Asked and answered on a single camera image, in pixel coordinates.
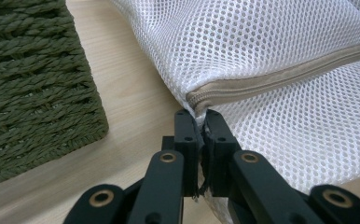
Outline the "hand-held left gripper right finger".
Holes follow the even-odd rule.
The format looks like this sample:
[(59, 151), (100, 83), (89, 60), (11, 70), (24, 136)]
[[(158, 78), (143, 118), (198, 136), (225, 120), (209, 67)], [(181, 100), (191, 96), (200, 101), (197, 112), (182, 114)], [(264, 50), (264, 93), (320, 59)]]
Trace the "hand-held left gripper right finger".
[(205, 177), (203, 186), (214, 197), (228, 197), (231, 185), (229, 164), (232, 155), (240, 149), (223, 116), (214, 110), (206, 113), (202, 137), (202, 171)]

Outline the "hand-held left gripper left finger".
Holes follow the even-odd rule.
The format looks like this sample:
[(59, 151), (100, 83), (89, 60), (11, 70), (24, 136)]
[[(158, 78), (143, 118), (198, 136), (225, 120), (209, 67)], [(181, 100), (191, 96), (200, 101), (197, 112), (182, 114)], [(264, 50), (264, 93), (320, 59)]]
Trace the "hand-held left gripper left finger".
[(198, 167), (203, 143), (198, 125), (191, 114), (181, 109), (174, 113), (174, 136), (162, 137), (162, 150), (175, 150), (184, 157), (185, 197), (198, 197)]

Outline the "green woven basket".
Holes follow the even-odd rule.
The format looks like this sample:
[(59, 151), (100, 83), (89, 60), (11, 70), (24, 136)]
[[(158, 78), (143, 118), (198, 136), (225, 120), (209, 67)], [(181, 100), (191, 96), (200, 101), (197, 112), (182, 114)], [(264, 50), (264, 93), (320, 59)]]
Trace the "green woven basket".
[(0, 0), (0, 183), (107, 132), (65, 0)]

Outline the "white mesh laundry bag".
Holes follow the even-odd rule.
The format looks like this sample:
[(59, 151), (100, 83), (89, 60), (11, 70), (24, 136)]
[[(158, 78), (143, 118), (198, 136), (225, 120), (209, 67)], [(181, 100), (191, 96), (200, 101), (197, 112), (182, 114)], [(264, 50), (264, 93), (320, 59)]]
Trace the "white mesh laundry bag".
[(113, 0), (176, 100), (295, 189), (360, 177), (360, 0)]

